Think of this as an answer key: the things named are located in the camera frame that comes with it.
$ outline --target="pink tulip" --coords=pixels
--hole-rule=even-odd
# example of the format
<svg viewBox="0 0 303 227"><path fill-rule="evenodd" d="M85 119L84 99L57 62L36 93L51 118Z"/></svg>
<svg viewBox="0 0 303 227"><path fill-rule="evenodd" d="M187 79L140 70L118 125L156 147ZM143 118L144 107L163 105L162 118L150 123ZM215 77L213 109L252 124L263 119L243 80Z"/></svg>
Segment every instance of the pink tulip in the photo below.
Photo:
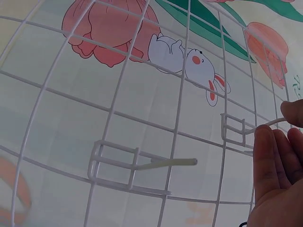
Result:
<svg viewBox="0 0 303 227"><path fill-rule="evenodd" d="M249 49L257 56L257 60L269 78L280 88L285 87L283 72L281 68L281 59L284 73L287 73L286 56L288 54L288 46L285 40L274 29L258 22L252 22L247 26L248 31L245 31L245 36L248 42ZM250 32L257 35L263 40L272 50L271 51L263 43L254 37Z"/></svg>
<svg viewBox="0 0 303 227"><path fill-rule="evenodd" d="M145 0L102 1L137 15L142 14L142 10L146 4ZM70 32L72 30L74 24L89 2L90 0L74 1L64 16L62 22L63 31ZM150 6L148 6L144 17L158 23L157 17ZM114 7L94 3L85 14L74 33L127 52L138 23L139 17L135 17L127 12L122 12ZM142 58L143 60L148 60L148 46L151 37L153 34L159 33L159 26L144 20L135 40L132 55ZM119 64L125 59L125 55L83 41L76 37L72 37L69 40L69 43L71 44L72 49L82 58L89 58L94 55L99 62L106 64L109 67Z"/></svg>

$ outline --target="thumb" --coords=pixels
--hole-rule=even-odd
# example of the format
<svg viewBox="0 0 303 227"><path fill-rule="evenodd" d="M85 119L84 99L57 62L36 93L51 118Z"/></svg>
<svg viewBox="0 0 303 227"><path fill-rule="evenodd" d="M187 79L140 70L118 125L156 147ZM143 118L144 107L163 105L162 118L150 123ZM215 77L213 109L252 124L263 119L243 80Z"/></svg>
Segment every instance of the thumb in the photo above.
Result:
<svg viewBox="0 0 303 227"><path fill-rule="evenodd" d="M303 99L295 102L284 101L281 104L281 113L288 123L303 128Z"/></svg>

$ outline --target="rabbit pink cheek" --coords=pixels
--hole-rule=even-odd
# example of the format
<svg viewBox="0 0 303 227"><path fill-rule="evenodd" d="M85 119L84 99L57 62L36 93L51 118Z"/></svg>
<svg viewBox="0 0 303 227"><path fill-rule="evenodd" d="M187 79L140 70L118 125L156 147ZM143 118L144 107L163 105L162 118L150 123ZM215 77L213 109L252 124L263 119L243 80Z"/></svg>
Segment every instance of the rabbit pink cheek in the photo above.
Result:
<svg viewBox="0 0 303 227"><path fill-rule="evenodd" d="M201 63L201 60L198 56L193 56L192 60L193 60L193 63L196 65Z"/></svg>

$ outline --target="hand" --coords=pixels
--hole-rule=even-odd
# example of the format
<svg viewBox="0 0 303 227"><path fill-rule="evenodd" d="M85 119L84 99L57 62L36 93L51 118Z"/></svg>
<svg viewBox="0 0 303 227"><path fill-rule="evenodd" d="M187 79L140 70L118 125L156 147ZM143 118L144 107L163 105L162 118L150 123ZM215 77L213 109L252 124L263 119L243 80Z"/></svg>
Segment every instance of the hand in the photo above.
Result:
<svg viewBox="0 0 303 227"><path fill-rule="evenodd" d="M303 100L284 102L281 111L289 123L303 127ZM303 226L303 134L292 128L287 137L266 125L255 132L256 206L248 227Z"/></svg>

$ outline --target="cartoon rabbit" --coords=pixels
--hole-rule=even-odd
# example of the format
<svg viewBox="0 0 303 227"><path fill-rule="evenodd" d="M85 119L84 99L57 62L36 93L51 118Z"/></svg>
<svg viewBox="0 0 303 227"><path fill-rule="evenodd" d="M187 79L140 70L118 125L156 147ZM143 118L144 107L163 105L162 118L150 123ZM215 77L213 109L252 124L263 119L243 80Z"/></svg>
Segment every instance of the cartoon rabbit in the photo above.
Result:
<svg viewBox="0 0 303 227"><path fill-rule="evenodd" d="M152 63L172 72L180 72L183 66L184 50L181 40L176 41L160 33L158 37L155 34L151 37L148 56ZM215 73L212 63L200 50L187 49L185 75L197 87L208 87L214 92L217 92L217 86L222 91L225 89L224 78ZM231 92L228 83L226 83L226 89L227 93ZM206 99L211 106L215 106L218 101L218 95L214 92L206 91Z"/></svg>
<svg viewBox="0 0 303 227"><path fill-rule="evenodd" d="M172 72L182 71L184 48L181 40L174 40L159 33L153 34L148 48L148 57L154 64Z"/></svg>

